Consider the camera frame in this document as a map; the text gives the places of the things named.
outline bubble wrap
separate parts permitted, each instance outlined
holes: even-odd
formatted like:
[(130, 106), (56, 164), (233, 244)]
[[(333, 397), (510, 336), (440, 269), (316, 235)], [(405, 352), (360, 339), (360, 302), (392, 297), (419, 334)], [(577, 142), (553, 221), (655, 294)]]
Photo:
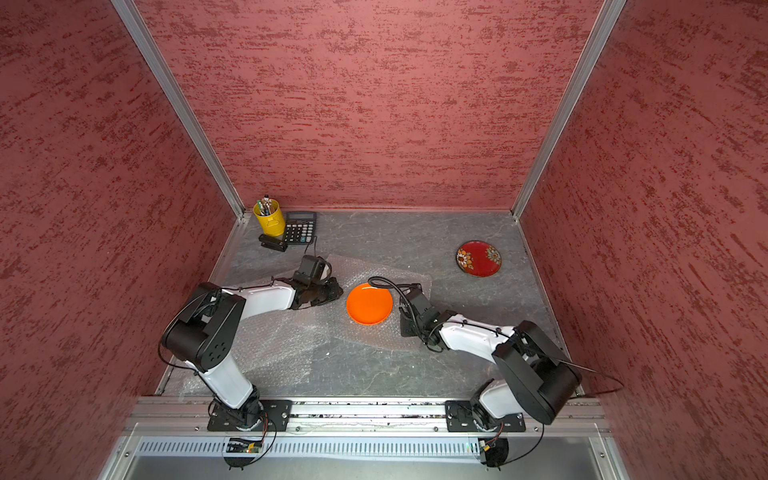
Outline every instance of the bubble wrap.
[[(353, 288), (366, 283), (370, 276), (379, 275), (395, 283), (421, 283), (429, 298), (432, 278), (429, 275), (400, 270), (377, 263), (331, 255), (327, 258), (333, 276), (344, 289), (343, 296), (331, 303), (304, 310), (267, 312), (242, 319), (232, 345), (232, 356), (245, 377), (255, 385), (292, 386), (307, 382), (312, 369), (313, 351), (324, 345), (328, 336), (362, 343), (387, 350), (419, 350), (417, 337), (400, 336), (399, 297), (390, 290), (394, 300), (392, 313), (378, 325), (355, 323), (346, 312), (346, 298)], [(290, 277), (294, 270), (275, 277)], [(243, 286), (265, 285), (261, 279)], [(175, 369), (165, 388), (166, 395), (207, 395), (210, 391), (188, 370)]]
[[(293, 271), (275, 277), (290, 277)], [(247, 285), (266, 285), (270, 279)], [(326, 343), (321, 332), (296, 334), (291, 317), (294, 310), (267, 312), (240, 320), (232, 343), (232, 356), (245, 377), (255, 385), (290, 386), (305, 382), (310, 376), (313, 351)], [(206, 395), (209, 390), (192, 372), (176, 370), (166, 392), (184, 395)]]
[(417, 337), (400, 336), (400, 301), (395, 290), (389, 290), (394, 300), (392, 312), (378, 325), (355, 323), (346, 312), (346, 299), (356, 286), (367, 283), (368, 278), (375, 275), (384, 276), (395, 283), (421, 283), (422, 291), (429, 298), (432, 292), (432, 278), (429, 275), (337, 255), (331, 255), (327, 260), (333, 267), (333, 276), (344, 289), (344, 295), (335, 302), (296, 312), (290, 319), (294, 325), (308, 333), (334, 336), (380, 349), (414, 352), (422, 347)]

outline calculator keypad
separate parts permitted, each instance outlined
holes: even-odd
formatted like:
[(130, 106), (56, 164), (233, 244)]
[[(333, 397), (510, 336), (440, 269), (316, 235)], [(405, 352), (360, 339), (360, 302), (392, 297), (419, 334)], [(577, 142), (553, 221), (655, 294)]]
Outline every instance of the calculator keypad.
[(314, 222), (286, 222), (286, 232), (283, 239), (286, 243), (297, 245), (304, 243), (312, 243), (312, 238), (315, 236), (315, 223)]

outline red plate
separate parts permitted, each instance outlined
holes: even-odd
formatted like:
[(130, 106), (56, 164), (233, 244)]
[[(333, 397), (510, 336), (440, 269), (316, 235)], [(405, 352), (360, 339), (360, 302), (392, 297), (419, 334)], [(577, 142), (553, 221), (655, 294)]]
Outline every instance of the red plate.
[(490, 243), (473, 240), (458, 248), (456, 263), (472, 276), (491, 276), (502, 268), (502, 255)]

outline yellow pencil holder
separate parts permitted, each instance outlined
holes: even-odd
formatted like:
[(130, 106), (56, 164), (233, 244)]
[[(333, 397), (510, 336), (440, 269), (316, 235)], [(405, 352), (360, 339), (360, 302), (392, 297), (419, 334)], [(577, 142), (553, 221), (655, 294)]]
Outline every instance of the yellow pencil holder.
[(258, 205), (253, 207), (253, 214), (259, 219), (261, 223), (261, 229), (264, 233), (270, 237), (279, 237), (286, 231), (286, 219), (283, 218), (283, 212), (280, 211), (280, 204), (277, 200), (270, 200), (272, 207), (275, 209), (275, 213), (271, 215), (261, 215), (258, 209)]

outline red textured wall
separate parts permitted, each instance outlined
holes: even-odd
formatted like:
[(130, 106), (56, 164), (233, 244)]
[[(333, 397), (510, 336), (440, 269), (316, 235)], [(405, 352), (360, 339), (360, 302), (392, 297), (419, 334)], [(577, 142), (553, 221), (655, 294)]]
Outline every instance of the red textured wall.
[(137, 0), (246, 204), (509, 208), (601, 0)]
[(768, 478), (766, 25), (630, 0), (522, 218), (634, 480)]
[(233, 214), (108, 0), (0, 31), (0, 478), (94, 478)]

